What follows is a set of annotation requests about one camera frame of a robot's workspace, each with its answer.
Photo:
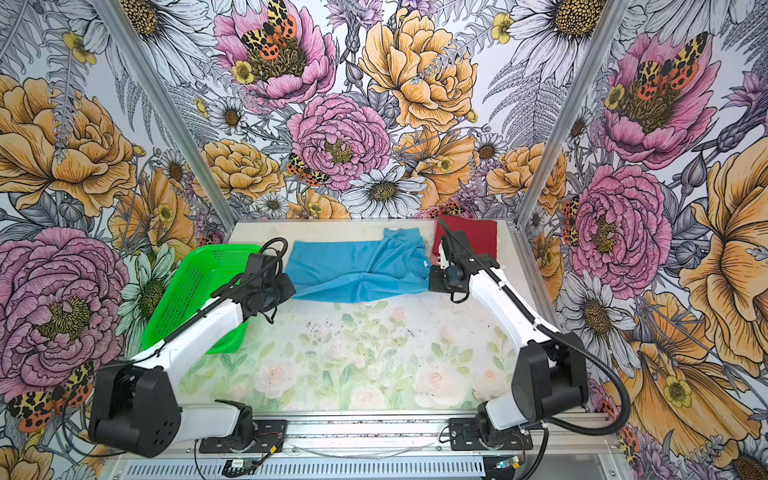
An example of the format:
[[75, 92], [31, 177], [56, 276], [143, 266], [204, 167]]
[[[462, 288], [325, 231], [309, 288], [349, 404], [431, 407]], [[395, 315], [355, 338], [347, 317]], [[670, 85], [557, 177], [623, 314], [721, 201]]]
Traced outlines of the blue t-shirt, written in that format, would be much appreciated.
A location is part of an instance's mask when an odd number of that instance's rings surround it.
[[375, 241], [295, 243], [286, 273], [299, 300], [355, 304], [429, 289], [430, 262], [416, 229]]

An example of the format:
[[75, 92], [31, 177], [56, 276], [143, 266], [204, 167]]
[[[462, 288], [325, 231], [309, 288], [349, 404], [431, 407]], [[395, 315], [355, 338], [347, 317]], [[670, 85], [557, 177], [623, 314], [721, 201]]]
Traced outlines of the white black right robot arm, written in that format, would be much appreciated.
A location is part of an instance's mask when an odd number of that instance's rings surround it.
[[586, 358], [580, 341], [562, 334], [518, 294], [493, 257], [474, 252], [465, 233], [446, 231], [429, 290], [454, 303], [478, 301], [500, 323], [516, 352], [504, 394], [478, 407], [481, 441], [500, 447], [526, 428], [584, 405], [588, 400]]

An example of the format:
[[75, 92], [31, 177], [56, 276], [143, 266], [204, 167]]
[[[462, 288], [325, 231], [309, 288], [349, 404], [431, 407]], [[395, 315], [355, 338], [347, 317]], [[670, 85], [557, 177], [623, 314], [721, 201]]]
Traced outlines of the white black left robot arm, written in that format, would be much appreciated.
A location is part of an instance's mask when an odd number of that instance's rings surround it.
[[244, 272], [165, 339], [128, 361], [97, 371], [87, 435], [90, 441], [154, 458], [171, 445], [217, 439], [246, 450], [256, 440], [250, 406], [234, 400], [181, 405], [177, 388], [191, 367], [224, 336], [256, 315], [272, 322], [295, 289], [282, 253], [270, 247], [249, 256]]

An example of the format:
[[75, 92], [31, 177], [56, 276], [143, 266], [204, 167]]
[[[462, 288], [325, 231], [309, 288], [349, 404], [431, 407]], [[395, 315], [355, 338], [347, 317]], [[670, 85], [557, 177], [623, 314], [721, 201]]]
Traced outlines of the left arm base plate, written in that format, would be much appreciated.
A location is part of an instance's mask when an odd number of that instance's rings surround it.
[[283, 419], [255, 419], [253, 438], [247, 442], [235, 436], [202, 439], [198, 449], [203, 454], [266, 454], [283, 450], [288, 422]]

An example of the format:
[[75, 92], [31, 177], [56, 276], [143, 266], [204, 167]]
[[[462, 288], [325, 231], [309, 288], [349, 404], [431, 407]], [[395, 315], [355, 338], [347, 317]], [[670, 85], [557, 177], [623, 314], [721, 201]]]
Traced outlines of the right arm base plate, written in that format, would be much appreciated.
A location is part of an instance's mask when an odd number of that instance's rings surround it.
[[452, 451], [522, 451], [533, 448], [529, 433], [518, 427], [497, 430], [480, 417], [451, 418], [448, 439]]

